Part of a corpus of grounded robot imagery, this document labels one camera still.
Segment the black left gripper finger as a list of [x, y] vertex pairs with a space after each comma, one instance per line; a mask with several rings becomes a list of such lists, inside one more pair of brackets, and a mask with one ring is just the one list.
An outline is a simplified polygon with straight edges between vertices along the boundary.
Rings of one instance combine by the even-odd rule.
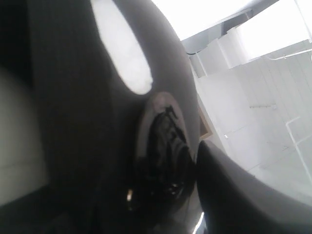
[[197, 189], [210, 234], [310, 234], [312, 208], [251, 175], [212, 142], [197, 151]]

